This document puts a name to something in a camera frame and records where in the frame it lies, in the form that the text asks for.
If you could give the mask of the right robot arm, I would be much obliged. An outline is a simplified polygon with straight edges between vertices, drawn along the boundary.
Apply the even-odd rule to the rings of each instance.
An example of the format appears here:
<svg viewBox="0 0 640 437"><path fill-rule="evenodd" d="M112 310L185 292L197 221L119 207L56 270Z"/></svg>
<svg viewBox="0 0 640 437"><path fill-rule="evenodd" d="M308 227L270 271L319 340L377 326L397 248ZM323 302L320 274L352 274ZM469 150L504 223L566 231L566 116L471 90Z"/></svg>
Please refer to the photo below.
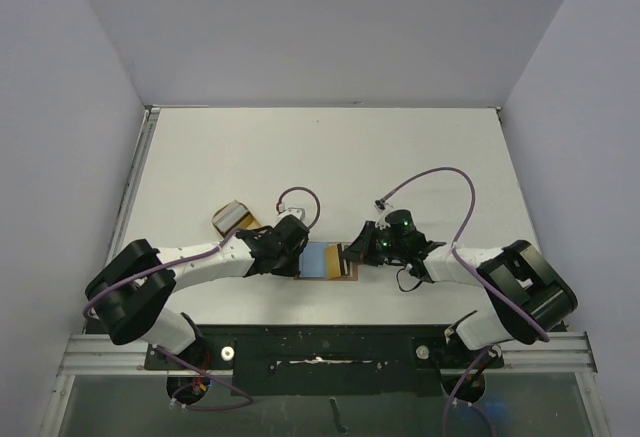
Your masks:
<svg viewBox="0 0 640 437"><path fill-rule="evenodd" d="M531 345L578 307L574 291L530 242L459 248L427 239L406 209L365 222L342 257L360 265L399 266L421 283L482 288L491 306L448 329L446 356L459 366L469 365L484 347L509 340Z"/></svg>

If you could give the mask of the tan leather card holder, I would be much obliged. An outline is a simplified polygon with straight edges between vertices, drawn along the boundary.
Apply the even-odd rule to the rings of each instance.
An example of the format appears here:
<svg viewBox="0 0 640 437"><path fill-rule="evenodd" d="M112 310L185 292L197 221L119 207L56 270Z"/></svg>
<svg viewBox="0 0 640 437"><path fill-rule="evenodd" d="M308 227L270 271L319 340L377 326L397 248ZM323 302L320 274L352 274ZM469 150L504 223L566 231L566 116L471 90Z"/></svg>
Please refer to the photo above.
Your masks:
<svg viewBox="0 0 640 437"><path fill-rule="evenodd" d="M343 242L310 242L299 259L298 280L357 281L358 266L343 257Z"/></svg>

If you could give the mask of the gold credit card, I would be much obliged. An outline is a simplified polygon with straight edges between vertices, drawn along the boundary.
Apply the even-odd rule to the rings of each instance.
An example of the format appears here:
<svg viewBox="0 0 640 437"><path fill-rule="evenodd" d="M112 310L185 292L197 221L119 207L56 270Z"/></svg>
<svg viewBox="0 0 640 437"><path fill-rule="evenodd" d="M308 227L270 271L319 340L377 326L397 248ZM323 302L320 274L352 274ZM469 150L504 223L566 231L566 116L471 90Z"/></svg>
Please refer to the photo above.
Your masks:
<svg viewBox="0 0 640 437"><path fill-rule="evenodd" d="M341 243L329 244L325 251L325 276L329 280L351 276L351 263L343 257Z"/></svg>

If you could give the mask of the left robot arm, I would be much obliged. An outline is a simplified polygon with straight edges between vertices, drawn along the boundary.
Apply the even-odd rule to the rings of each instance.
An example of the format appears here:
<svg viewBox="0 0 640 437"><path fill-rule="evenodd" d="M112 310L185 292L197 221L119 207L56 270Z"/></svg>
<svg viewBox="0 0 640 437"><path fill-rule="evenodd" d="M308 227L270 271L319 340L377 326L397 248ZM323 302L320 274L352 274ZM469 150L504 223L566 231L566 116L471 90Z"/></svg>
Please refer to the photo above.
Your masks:
<svg viewBox="0 0 640 437"><path fill-rule="evenodd" d="M172 293L223 278L295 276L308 235L298 215L285 212L273 226L235 229L214 243L155 248L135 240L87 285L83 316L95 316L116 345L143 340L193 367L204 344L189 316L166 307Z"/></svg>

